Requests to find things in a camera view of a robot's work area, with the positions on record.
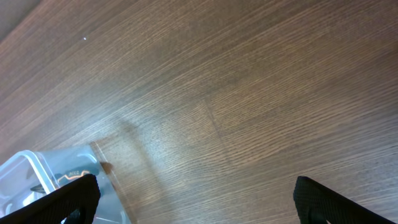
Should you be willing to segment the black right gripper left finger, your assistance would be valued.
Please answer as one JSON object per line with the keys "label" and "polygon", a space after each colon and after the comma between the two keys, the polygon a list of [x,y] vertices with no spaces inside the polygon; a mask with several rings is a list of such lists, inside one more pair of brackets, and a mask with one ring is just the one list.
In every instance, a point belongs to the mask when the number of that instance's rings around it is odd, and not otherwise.
{"label": "black right gripper left finger", "polygon": [[101,194],[96,176],[87,174],[5,217],[1,223],[92,224]]}

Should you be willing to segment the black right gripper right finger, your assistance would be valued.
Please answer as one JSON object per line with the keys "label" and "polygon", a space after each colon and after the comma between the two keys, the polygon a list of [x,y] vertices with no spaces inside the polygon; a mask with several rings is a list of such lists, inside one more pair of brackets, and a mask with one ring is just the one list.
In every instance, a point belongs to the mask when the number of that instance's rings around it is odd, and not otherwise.
{"label": "black right gripper right finger", "polygon": [[293,198],[301,224],[394,224],[309,177],[297,177]]}

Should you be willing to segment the orange black pliers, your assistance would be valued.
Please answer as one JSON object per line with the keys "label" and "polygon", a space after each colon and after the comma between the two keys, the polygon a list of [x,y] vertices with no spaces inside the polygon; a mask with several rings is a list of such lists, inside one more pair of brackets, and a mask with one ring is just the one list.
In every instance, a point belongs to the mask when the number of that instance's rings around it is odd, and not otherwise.
{"label": "orange black pliers", "polygon": [[[51,181],[55,186],[55,189],[59,189],[60,187],[63,187],[64,185],[67,185],[68,183],[72,182],[73,180],[76,180],[80,177],[83,177],[84,175],[87,174],[93,174],[95,175],[95,172],[90,171],[90,170],[73,170],[73,171],[68,171],[65,174],[55,174],[51,177]],[[35,185],[30,188],[30,191],[40,193],[40,194],[46,194],[46,191],[42,184]]]}

